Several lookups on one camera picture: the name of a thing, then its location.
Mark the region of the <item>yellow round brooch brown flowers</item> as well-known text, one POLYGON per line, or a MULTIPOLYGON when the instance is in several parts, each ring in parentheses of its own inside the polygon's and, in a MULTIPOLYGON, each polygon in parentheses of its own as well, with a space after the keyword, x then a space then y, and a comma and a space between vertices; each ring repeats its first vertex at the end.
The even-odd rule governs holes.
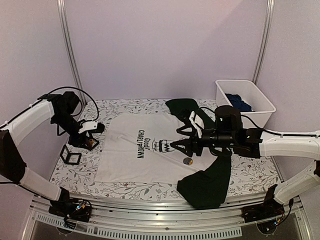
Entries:
POLYGON ((89 146, 93 146, 94 144, 95 144, 95 141, 94 141, 94 140, 90 139, 90 140, 88 141, 88 145, 89 145, 89 146))

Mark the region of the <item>white green raglan t-shirt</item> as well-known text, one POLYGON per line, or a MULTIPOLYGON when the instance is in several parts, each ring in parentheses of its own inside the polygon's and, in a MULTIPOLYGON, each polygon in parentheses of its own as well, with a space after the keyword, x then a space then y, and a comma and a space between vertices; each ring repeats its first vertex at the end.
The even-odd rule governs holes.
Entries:
POLYGON ((122 113, 107 127, 97 182, 134 180, 139 183, 176 181, 176 190, 192 207, 218 208, 225 202, 231 158, 215 157, 208 150, 188 157, 170 143, 184 139, 176 129, 183 126, 177 111, 169 113, 122 113), (184 158, 192 158, 186 165, 184 158))

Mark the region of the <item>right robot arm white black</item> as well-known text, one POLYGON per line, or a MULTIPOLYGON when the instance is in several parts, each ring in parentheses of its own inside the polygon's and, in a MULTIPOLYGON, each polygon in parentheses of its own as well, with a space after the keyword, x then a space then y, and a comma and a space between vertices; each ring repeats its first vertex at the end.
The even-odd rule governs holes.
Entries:
POLYGON ((209 148, 213 155, 219 154, 217 148, 233 151, 246 158, 287 156, 312 159, 305 169, 289 180, 275 184, 266 193, 264 203, 258 213, 269 218, 283 205, 301 193, 320 184, 320 133, 313 132, 277 132, 266 130, 257 125, 244 128, 240 110, 222 105, 214 110, 215 127, 205 128, 198 113, 192 111, 185 125, 176 131, 188 136, 170 143, 170 146, 188 157, 202 155, 209 148))

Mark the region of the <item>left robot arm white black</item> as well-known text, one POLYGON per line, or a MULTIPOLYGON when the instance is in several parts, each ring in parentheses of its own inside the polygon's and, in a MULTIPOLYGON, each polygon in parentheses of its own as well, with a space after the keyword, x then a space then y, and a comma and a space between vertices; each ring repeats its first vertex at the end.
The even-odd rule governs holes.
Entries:
POLYGON ((55 209, 63 216, 74 213, 68 190, 49 182, 30 169, 18 146, 36 128, 45 121, 61 128, 69 135, 68 143, 77 148, 92 150, 95 139, 92 134, 99 128, 98 118, 76 120, 74 111, 80 103, 76 87, 64 86, 63 94, 56 90, 40 96, 36 102, 5 122, 0 127, 0 175, 5 178, 3 185, 16 185, 42 198, 55 202, 55 209))

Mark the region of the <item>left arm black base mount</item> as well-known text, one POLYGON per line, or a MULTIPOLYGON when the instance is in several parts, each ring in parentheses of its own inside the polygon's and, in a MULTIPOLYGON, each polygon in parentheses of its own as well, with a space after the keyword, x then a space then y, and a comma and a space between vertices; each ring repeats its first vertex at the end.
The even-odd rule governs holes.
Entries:
POLYGON ((70 200, 50 201, 48 212, 63 217, 65 221, 75 220, 88 223, 92 214, 92 204, 89 200, 72 198, 70 200))

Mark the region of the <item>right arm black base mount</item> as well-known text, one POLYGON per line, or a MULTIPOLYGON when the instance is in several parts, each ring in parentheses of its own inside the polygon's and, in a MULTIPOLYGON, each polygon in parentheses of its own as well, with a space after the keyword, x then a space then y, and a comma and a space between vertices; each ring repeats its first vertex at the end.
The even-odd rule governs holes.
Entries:
POLYGON ((280 204, 274 199, 277 186, 278 185, 275 184, 267 190, 262 203, 241 208, 241 217, 245 223, 260 221, 285 213, 284 204, 280 204))

